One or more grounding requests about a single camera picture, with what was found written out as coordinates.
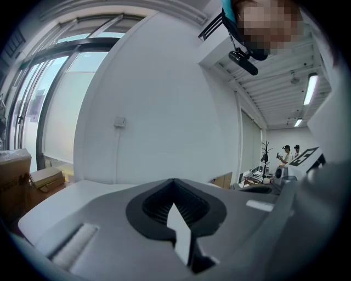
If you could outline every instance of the electrical outlet box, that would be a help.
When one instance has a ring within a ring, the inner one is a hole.
[[[124,117],[116,117],[115,118],[115,127],[116,128],[124,128],[126,126],[126,119]]]

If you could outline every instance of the fluorescent light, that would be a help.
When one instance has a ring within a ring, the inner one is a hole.
[[[300,125],[301,122],[302,122],[302,119],[297,119],[295,127],[298,127],[298,125]]]
[[[303,105],[307,105],[311,102],[314,89],[317,85],[317,80],[318,80],[317,73],[312,73],[309,75],[307,93],[306,93],[306,97],[305,97],[305,101],[303,102]]]

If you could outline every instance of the wall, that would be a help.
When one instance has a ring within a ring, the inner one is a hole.
[[[283,146],[289,145],[293,156],[296,144],[300,145],[301,152],[319,146],[308,127],[267,130],[267,141],[269,142],[268,149],[272,148],[268,154],[270,172],[274,172],[279,165],[282,165],[282,162],[276,158],[276,154],[286,155],[282,149]]]
[[[196,63],[198,34],[193,26],[158,13],[113,47],[78,117],[77,181],[138,184],[179,177],[208,182],[236,174],[236,99]],[[116,116],[126,118],[125,128],[114,128]]]

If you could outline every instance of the desk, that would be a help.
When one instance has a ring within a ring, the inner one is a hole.
[[[24,237],[35,245],[43,233],[93,199],[135,186],[138,184],[103,184],[91,181],[74,183],[35,206],[19,220],[18,227]]]

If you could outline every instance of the white wall switch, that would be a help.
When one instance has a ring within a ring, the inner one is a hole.
[[[126,119],[124,117],[116,117],[115,118],[115,127],[116,128],[124,128],[126,126]]]

